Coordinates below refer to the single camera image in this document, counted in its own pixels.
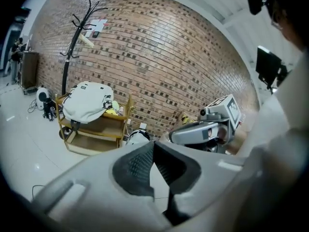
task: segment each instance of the coat rack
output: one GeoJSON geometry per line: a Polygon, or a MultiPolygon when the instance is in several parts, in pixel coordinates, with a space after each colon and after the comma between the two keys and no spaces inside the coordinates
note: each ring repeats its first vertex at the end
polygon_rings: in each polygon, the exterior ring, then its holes
{"type": "Polygon", "coordinates": [[[92,15],[92,13],[96,12],[96,11],[99,11],[99,10],[107,10],[108,8],[102,8],[102,9],[96,9],[96,6],[98,5],[99,1],[96,2],[96,4],[93,6],[93,8],[91,8],[91,0],[89,0],[89,9],[86,13],[86,15],[84,16],[83,20],[80,21],[78,19],[78,17],[73,14],[73,16],[76,18],[76,20],[78,21],[78,24],[75,23],[74,20],[72,20],[72,23],[74,24],[74,26],[77,27],[77,30],[72,38],[72,41],[71,41],[71,44],[70,44],[70,47],[69,47],[69,50],[66,54],[63,54],[62,52],[60,52],[60,54],[62,56],[65,56],[67,57],[66,61],[65,61],[65,64],[64,64],[64,69],[63,69],[63,76],[62,76],[62,95],[65,95],[66,94],[66,85],[67,85],[67,76],[68,76],[68,69],[69,69],[69,64],[70,64],[70,58],[79,58],[79,56],[73,56],[72,53],[73,53],[73,49],[75,47],[75,44],[78,40],[78,36],[80,35],[80,33],[82,32],[82,30],[92,30],[92,28],[90,29],[86,29],[85,27],[86,26],[94,26],[96,27],[96,25],[93,25],[93,24],[86,24],[86,21],[89,19],[89,17],[92,15]]]}

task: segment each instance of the brick wall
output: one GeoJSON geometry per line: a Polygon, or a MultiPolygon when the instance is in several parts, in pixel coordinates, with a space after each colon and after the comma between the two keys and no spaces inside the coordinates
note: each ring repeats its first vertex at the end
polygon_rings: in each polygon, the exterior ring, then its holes
{"type": "MultiPolygon", "coordinates": [[[[197,116],[218,97],[233,93],[243,113],[258,110],[249,73],[229,41],[209,21],[172,0],[100,0],[108,11],[91,19],[108,19],[93,49],[78,42],[71,59],[67,90],[90,80],[109,85],[114,98],[132,94],[132,128],[141,122],[161,135],[180,111],[197,116]]],[[[38,83],[61,93],[66,52],[88,0],[48,0],[32,28],[32,47],[40,53],[38,83]]]]}

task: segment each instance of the ceiling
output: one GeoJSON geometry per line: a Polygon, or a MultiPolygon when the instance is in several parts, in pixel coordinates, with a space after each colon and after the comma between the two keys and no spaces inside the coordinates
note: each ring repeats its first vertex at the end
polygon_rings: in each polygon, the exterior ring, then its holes
{"type": "Polygon", "coordinates": [[[280,57],[288,70],[294,67],[300,56],[300,52],[271,25],[265,7],[254,16],[249,12],[247,0],[176,1],[208,19],[233,44],[248,68],[260,104],[270,96],[270,92],[255,72],[257,47],[261,45],[280,57]]]}

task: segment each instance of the white floor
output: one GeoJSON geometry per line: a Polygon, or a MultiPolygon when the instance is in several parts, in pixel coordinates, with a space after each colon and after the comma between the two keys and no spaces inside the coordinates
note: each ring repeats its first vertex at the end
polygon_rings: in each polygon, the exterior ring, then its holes
{"type": "MultiPolygon", "coordinates": [[[[69,152],[60,139],[57,120],[43,118],[43,111],[28,113],[35,94],[24,95],[19,85],[0,78],[0,164],[10,187],[32,200],[32,187],[46,185],[86,156],[69,152]]],[[[155,203],[165,211],[169,187],[156,166],[151,170],[155,203]]],[[[34,188],[34,195],[41,187],[34,188]]]]}

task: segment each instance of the eyeglasses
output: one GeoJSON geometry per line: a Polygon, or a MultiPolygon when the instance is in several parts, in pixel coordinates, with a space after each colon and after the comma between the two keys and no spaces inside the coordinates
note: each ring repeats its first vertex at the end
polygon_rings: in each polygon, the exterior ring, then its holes
{"type": "Polygon", "coordinates": [[[278,29],[279,31],[282,31],[282,27],[279,25],[279,23],[277,22],[277,20],[275,19],[275,13],[276,11],[274,11],[272,13],[272,17],[271,17],[271,25],[274,26],[276,29],[278,29]]]}

